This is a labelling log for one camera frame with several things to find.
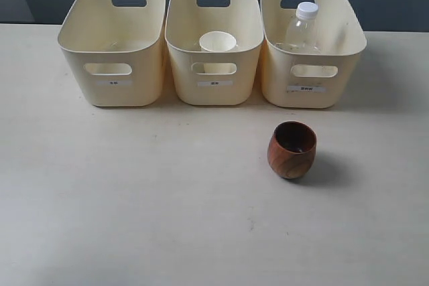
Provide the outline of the white paper cup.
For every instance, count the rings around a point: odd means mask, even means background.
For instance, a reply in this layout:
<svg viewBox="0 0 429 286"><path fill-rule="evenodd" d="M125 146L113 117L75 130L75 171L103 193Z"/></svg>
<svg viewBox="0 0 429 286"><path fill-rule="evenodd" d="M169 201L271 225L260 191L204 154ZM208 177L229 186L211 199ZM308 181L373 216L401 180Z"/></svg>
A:
<svg viewBox="0 0 429 286"><path fill-rule="evenodd" d="M203 52L230 52L237 45L235 37L224 31L210 31L199 39ZM230 74L234 70L232 63L204 63L205 74Z"/></svg>

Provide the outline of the clear plastic bottle white cap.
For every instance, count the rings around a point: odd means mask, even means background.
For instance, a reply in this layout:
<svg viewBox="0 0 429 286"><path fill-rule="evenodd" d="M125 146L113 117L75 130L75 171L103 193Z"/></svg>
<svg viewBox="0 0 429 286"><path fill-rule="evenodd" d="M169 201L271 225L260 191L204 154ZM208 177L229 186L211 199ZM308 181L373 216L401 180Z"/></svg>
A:
<svg viewBox="0 0 429 286"><path fill-rule="evenodd" d="M298 4L295 18L289 23L283 42L283 49L299 54L315 54L317 47L318 5L309 1Z"/></svg>

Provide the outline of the brown wooden cup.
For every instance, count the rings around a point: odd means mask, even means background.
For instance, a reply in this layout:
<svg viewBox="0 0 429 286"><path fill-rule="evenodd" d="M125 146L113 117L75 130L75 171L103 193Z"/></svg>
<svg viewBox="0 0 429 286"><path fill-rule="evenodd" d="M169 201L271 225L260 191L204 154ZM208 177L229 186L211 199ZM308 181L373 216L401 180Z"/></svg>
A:
<svg viewBox="0 0 429 286"><path fill-rule="evenodd" d="M312 167L316 144L316 134L308 125L298 121L283 122L271 136L267 162L278 176L296 180Z"/></svg>

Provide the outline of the middle cream plastic bin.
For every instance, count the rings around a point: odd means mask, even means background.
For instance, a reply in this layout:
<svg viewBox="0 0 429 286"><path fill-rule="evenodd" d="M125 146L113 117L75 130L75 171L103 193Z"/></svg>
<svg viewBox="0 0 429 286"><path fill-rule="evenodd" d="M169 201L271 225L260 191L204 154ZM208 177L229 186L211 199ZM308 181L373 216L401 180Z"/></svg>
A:
<svg viewBox="0 0 429 286"><path fill-rule="evenodd" d="M199 39L210 31L235 37L230 52L203 52ZM179 98L192 105L236 105L252 91L263 23L258 0L170 0L165 40ZM204 63L232 63L230 74L205 74ZM200 81L232 80L232 86L197 86Z"/></svg>

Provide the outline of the cream plastic bin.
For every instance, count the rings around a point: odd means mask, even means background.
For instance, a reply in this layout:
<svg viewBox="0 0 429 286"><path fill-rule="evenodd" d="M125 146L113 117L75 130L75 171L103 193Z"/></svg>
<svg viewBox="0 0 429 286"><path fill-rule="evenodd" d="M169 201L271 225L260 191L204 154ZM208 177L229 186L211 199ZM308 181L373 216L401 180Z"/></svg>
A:
<svg viewBox="0 0 429 286"><path fill-rule="evenodd" d="M162 93L166 0L75 0L58 45L85 99L101 107L145 106ZM132 80L97 86L97 80Z"/></svg>
<svg viewBox="0 0 429 286"><path fill-rule="evenodd" d="M230 52L203 52L199 39L210 31L235 37ZM165 40L179 98L192 105L236 105L252 91L263 23L258 0L170 0ZM204 63L232 63L230 74L205 74ZM200 81L232 80L232 86L197 86Z"/></svg>
<svg viewBox="0 0 429 286"><path fill-rule="evenodd" d="M260 0L265 40L261 50L261 89L272 104L287 108L324 109L341 97L367 40L349 0L313 0L319 8L318 53L283 49L296 6L283 0ZM288 92L287 86L322 86L326 92Z"/></svg>

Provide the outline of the white label middle bin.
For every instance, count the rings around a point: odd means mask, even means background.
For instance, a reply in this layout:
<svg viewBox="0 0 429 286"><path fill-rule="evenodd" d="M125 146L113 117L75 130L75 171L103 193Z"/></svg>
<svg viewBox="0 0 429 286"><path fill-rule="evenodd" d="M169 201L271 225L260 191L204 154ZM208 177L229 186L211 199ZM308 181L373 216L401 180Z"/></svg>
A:
<svg viewBox="0 0 429 286"><path fill-rule="evenodd" d="M205 86L232 86L232 80L215 80L215 81L200 81L197 82L197 86L205 87Z"/></svg>

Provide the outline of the white label bin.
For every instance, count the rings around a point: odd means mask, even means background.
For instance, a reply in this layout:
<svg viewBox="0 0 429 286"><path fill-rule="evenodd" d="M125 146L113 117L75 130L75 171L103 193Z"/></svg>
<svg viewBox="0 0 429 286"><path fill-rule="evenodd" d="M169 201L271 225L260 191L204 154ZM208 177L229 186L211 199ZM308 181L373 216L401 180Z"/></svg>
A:
<svg viewBox="0 0 429 286"><path fill-rule="evenodd" d="M200 81L197 82L197 86L205 87L205 86L232 86L232 80L215 80L215 81Z"/></svg>
<svg viewBox="0 0 429 286"><path fill-rule="evenodd" d="M97 80L97 86L131 86L132 80Z"/></svg>
<svg viewBox="0 0 429 286"><path fill-rule="evenodd" d="M287 86L288 92L326 92L326 88L322 86Z"/></svg>

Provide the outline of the left cream plastic bin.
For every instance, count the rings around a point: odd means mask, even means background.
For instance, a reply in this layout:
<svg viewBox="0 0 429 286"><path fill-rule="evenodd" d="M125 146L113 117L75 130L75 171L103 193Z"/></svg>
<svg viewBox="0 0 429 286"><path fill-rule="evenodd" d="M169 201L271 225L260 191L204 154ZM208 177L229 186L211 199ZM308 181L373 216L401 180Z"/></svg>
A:
<svg viewBox="0 0 429 286"><path fill-rule="evenodd" d="M162 93L166 0L75 0L58 45L85 99L101 107L145 106ZM97 86L97 80L132 80Z"/></svg>

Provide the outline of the white label right bin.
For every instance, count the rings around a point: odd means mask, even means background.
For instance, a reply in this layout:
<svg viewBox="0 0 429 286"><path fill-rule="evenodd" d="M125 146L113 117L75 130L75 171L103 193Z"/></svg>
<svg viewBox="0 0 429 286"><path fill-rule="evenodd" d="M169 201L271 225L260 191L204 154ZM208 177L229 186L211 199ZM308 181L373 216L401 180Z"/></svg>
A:
<svg viewBox="0 0 429 286"><path fill-rule="evenodd" d="M322 86L287 86L288 92L326 92L326 88Z"/></svg>

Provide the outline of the white label left bin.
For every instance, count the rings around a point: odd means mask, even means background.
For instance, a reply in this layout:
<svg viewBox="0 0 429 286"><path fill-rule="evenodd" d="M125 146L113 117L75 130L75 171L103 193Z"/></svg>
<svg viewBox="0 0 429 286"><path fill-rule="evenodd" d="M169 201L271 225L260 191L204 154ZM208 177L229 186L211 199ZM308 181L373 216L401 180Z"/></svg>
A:
<svg viewBox="0 0 429 286"><path fill-rule="evenodd" d="M97 80L97 86L131 86L132 80Z"/></svg>

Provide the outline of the right cream plastic bin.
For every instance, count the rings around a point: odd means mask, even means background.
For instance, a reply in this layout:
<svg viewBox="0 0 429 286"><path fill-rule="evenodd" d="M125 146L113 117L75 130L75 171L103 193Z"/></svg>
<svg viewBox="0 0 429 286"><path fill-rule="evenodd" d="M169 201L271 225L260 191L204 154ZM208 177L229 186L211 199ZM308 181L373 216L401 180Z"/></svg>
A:
<svg viewBox="0 0 429 286"><path fill-rule="evenodd" d="M324 109L341 97L367 40L349 0L313 0L319 8L318 53L283 49L296 6L283 0L260 0L265 40L261 50L261 89L272 104L287 108ZM288 92L287 86L322 86L326 92Z"/></svg>

